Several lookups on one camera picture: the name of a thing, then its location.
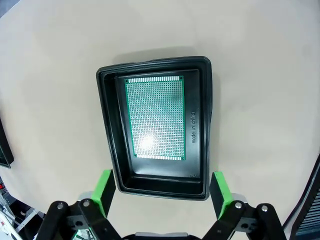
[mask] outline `black object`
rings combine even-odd
[[[11,168],[10,164],[14,161],[14,156],[12,155],[11,149],[9,147],[4,127],[0,119],[0,166]]]
[[[113,196],[115,188],[106,185],[106,195]],[[109,209],[112,200],[102,202]],[[70,240],[79,229],[91,229],[97,240],[197,240],[192,235],[177,234],[132,234],[123,238],[104,218],[99,206],[91,199],[83,199],[72,206],[66,202],[53,202],[44,218],[37,240]],[[257,208],[242,201],[233,201],[219,220],[204,235],[203,240],[229,240],[235,231],[245,232],[250,240],[285,240],[279,218],[271,204],[259,204]]]
[[[284,222],[290,240],[320,239],[320,155],[297,205]]]
[[[125,81],[183,76],[185,159],[139,158],[133,152]],[[209,196],[212,70],[204,56],[158,59],[100,68],[96,73],[106,135],[118,189],[176,199]]]

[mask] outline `gray floor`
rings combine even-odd
[[[19,0],[0,0],[0,18],[17,2],[19,2]]]

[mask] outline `screw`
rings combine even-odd
[[[57,208],[60,210],[60,209],[62,209],[64,207],[64,205],[62,204],[62,203],[59,203],[58,204],[58,206],[57,206]]]
[[[264,212],[268,211],[268,207],[267,207],[266,205],[263,205],[263,206],[261,207],[261,209],[262,209],[262,211],[264,211]]]
[[[85,200],[84,202],[83,202],[83,206],[84,207],[88,207],[90,205],[90,202],[88,201],[88,200]]]
[[[241,204],[240,202],[237,202],[237,203],[235,204],[235,207],[236,207],[237,209],[240,209],[240,208],[242,207],[242,204]]]

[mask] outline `table surface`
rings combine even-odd
[[[319,153],[319,24],[317,0],[21,0],[0,19],[0,116],[15,157],[0,176],[40,211],[73,204],[112,167],[97,69],[206,56],[210,170],[252,206],[273,204],[283,223]],[[201,237],[216,220],[210,199],[118,191],[109,218],[122,236]]]

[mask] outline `green perfboard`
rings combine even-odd
[[[102,196],[102,193],[106,187],[106,184],[108,182],[108,179],[110,177],[110,174],[111,174],[111,171],[112,170],[104,170],[97,185],[95,186],[95,189],[92,193],[92,196],[91,196],[91,199],[99,205],[99,208],[100,208],[100,211],[101,213],[103,214],[104,217],[106,217],[105,215],[105,211],[104,211],[104,207],[102,205],[102,202],[101,202],[101,196]]]
[[[124,82],[134,156],[185,160],[184,77],[138,77]]]
[[[217,181],[217,183],[219,185],[219,188],[220,188],[220,191],[221,191],[221,194],[222,194],[222,197],[223,197],[223,204],[222,204],[222,207],[221,207],[221,212],[220,212],[219,217],[218,217],[218,219],[220,219],[221,216],[224,214],[227,206],[230,203],[232,203],[234,198],[232,197],[232,194],[230,192],[230,189],[228,187],[228,184],[226,182],[226,179],[225,179],[223,173],[221,171],[216,171],[216,172],[214,172],[214,175],[215,175],[216,181]]]

